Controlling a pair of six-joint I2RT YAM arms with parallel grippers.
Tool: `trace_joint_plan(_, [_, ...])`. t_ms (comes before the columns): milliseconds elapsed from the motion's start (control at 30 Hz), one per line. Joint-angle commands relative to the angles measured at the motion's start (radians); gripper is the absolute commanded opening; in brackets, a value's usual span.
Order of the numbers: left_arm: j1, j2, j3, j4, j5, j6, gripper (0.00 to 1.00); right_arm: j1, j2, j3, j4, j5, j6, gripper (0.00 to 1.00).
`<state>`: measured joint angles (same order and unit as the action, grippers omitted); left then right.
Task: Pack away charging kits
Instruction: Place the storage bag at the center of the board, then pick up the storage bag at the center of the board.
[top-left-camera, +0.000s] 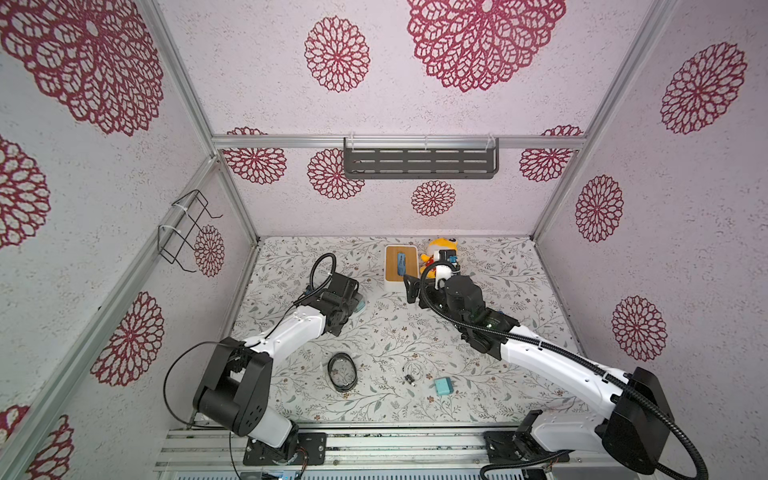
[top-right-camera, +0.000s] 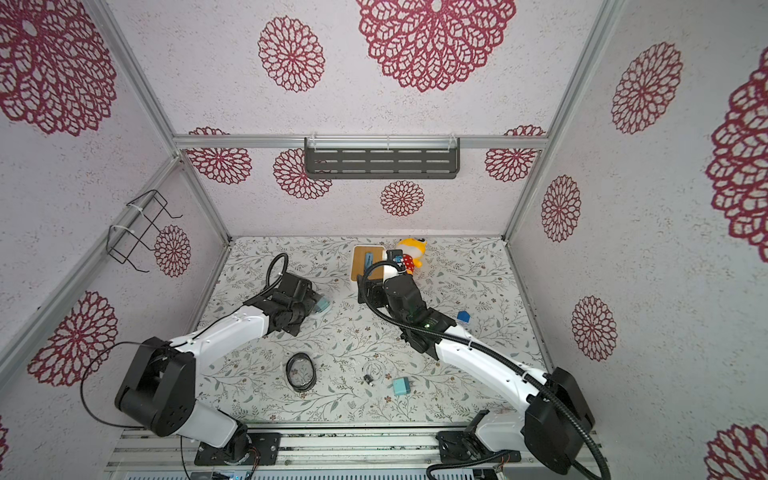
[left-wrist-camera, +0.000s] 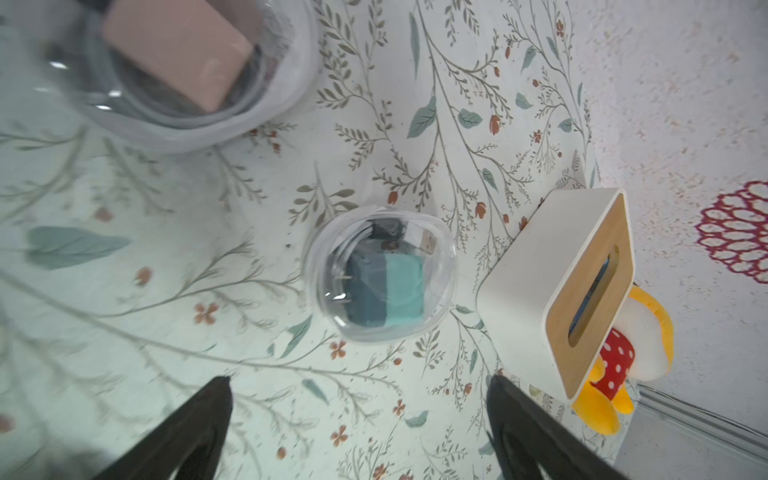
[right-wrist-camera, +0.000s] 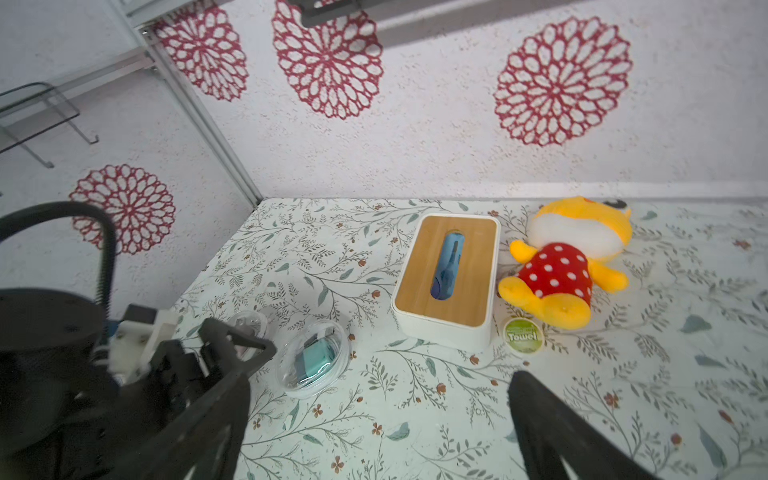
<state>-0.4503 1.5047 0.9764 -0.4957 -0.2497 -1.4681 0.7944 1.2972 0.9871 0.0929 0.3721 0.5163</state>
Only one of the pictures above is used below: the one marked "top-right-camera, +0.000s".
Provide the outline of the teal charger cube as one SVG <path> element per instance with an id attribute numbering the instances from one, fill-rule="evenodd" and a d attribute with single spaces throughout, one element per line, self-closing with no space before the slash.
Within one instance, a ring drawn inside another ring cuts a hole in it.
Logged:
<path id="1" fill-rule="evenodd" d="M 395 396 L 404 396 L 411 392 L 410 381 L 407 377 L 399 377 L 394 379 L 392 388 Z"/>
<path id="2" fill-rule="evenodd" d="M 316 311 L 317 313 L 322 313 L 322 312 L 326 311 L 327 309 L 329 309 L 329 308 L 330 308 L 330 305 L 331 305 L 331 302 L 330 302 L 330 301 L 329 301 L 327 298 L 323 297 L 323 298 L 321 298 L 321 299 L 320 299 L 320 300 L 319 300 L 319 301 L 316 303 L 316 305 L 315 305 L 315 311 Z"/>

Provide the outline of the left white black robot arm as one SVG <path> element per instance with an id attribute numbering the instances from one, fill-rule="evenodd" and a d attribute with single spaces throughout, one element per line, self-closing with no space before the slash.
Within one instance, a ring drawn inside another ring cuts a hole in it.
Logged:
<path id="1" fill-rule="evenodd" d="M 328 306 L 310 280 L 287 270 L 268 273 L 260 292 L 210 325 L 139 343 L 114 405 L 131 428 L 196 441 L 214 464 L 255 463 L 260 453 L 246 424 L 199 400 L 197 369 L 273 332 L 297 336 L 307 317 Z"/>

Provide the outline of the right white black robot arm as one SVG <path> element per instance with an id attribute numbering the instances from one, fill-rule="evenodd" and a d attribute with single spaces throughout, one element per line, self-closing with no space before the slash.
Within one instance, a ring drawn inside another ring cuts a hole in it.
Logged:
<path id="1" fill-rule="evenodd" d="M 477 340 L 453 318 L 429 307 L 412 275 L 393 260 L 367 267 L 357 287 L 359 302 L 399 328 L 412 349 L 470 374 L 514 410 L 512 419 L 482 410 L 464 431 L 439 433 L 443 460 L 428 467 L 428 478 L 438 470 L 517 460 L 524 452 L 559 475 L 576 470 L 587 479 L 611 478 L 591 435 L 595 417 L 568 371 L 534 368 Z"/>

